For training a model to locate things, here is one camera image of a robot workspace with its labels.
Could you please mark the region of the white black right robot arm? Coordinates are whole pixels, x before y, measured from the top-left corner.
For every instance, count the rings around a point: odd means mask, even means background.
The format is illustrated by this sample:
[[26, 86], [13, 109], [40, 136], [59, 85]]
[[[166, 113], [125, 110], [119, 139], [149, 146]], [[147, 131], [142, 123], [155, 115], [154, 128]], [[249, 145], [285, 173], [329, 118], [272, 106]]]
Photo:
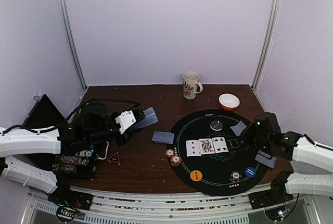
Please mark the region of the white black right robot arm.
[[306, 175], [297, 172], [280, 172], [271, 182], [270, 189], [251, 193], [253, 209], [290, 201], [296, 194], [332, 197], [332, 147], [312, 140], [306, 134], [283, 133], [274, 113], [264, 112], [254, 123], [241, 132], [243, 141], [271, 157], [300, 161], [324, 169], [327, 175]]

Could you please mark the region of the three of diamonds card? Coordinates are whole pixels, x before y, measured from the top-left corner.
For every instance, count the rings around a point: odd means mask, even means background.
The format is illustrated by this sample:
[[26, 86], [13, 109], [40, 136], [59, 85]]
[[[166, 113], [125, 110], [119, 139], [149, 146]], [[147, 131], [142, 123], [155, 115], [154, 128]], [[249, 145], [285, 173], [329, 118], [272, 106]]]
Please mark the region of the three of diamonds card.
[[187, 157], [200, 157], [200, 145], [198, 140], [187, 140], [186, 141], [186, 155]]

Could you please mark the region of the blue playing card deck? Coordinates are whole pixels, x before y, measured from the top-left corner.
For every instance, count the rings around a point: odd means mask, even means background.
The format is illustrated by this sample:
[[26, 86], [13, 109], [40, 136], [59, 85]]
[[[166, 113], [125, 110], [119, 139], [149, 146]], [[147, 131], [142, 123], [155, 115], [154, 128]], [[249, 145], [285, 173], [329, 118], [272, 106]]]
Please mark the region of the blue playing card deck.
[[150, 125], [153, 125], [158, 122], [158, 117], [155, 113], [155, 110], [153, 107], [147, 108], [144, 110], [145, 118], [140, 121], [139, 123], [136, 123], [133, 125], [134, 129], [144, 128]]

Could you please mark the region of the clear dealer button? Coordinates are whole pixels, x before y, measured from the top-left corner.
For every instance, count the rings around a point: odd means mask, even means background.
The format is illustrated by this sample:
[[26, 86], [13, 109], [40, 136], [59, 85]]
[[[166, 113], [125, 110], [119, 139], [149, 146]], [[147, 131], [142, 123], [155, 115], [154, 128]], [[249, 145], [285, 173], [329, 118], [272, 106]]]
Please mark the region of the clear dealer button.
[[219, 120], [214, 120], [210, 123], [210, 128], [213, 131], [221, 131], [223, 129], [223, 124]]

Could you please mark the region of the three of clubs card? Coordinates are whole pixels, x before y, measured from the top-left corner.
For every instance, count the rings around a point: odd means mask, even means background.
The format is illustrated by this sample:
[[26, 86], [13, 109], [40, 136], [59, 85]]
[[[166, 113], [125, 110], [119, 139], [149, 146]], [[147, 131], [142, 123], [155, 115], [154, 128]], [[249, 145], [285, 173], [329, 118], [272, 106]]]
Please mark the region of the three of clubs card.
[[216, 154], [228, 152], [228, 147], [224, 137], [213, 138], [212, 142]]

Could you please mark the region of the red poker chip stack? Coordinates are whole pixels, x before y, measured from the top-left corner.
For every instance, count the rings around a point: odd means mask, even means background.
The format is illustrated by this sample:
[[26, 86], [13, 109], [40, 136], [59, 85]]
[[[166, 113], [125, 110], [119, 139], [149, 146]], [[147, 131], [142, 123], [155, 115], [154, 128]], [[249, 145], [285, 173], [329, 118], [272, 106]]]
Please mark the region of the red poker chip stack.
[[174, 154], [175, 154], [175, 152], [174, 152], [173, 149], [167, 149], [167, 150], [165, 151], [165, 155], [166, 155], [167, 157], [172, 157], [172, 156], [174, 156]]

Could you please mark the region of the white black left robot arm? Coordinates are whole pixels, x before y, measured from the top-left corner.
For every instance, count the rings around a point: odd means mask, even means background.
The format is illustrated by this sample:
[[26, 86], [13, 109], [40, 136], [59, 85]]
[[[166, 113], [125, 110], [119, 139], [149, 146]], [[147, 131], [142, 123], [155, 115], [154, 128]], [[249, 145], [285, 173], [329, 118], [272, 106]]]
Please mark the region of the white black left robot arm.
[[106, 99], [91, 99], [74, 109], [79, 116], [48, 128], [31, 129], [23, 125], [1, 128], [1, 178], [20, 182], [46, 193], [57, 205], [72, 207], [90, 203], [92, 196], [80, 196], [70, 189], [64, 176], [46, 171], [15, 158], [25, 154], [70, 155], [89, 149], [92, 145], [116, 140], [119, 146], [134, 135], [131, 127], [145, 119], [140, 103], [124, 99], [109, 102], [132, 104], [123, 112], [107, 114]]

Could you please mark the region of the single blue playing card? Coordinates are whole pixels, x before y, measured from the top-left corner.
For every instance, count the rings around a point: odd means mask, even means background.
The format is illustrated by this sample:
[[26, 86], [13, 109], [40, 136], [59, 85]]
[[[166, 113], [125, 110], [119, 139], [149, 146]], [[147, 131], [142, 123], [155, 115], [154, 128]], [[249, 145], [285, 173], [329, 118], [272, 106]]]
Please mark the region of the single blue playing card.
[[173, 144], [174, 133], [171, 132], [155, 132], [152, 140], [155, 143]]

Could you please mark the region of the orange big blind button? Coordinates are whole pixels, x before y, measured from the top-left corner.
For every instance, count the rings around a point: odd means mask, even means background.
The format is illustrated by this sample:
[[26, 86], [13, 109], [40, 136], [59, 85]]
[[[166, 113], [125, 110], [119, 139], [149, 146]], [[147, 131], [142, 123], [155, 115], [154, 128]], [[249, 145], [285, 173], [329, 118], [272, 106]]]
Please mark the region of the orange big blind button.
[[201, 181], [203, 178], [203, 174], [201, 171], [199, 170], [193, 170], [191, 173], [190, 173], [190, 179], [194, 182], [199, 182]]

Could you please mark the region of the blue small blind button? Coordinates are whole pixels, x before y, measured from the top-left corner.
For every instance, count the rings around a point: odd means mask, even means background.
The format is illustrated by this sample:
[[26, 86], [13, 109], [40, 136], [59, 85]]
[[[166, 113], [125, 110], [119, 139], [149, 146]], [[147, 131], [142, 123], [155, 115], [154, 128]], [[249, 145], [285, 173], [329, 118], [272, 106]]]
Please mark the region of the blue small blind button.
[[256, 170], [253, 167], [247, 167], [245, 169], [245, 174], [249, 178], [253, 178], [256, 175]]

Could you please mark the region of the queen of hearts card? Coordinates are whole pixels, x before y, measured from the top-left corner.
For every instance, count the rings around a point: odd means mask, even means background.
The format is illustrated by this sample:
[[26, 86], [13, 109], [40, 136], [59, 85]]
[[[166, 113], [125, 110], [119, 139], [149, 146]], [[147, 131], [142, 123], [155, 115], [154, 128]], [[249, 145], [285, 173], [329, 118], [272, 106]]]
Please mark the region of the queen of hearts card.
[[214, 154], [212, 139], [199, 139], [199, 146], [202, 155]]

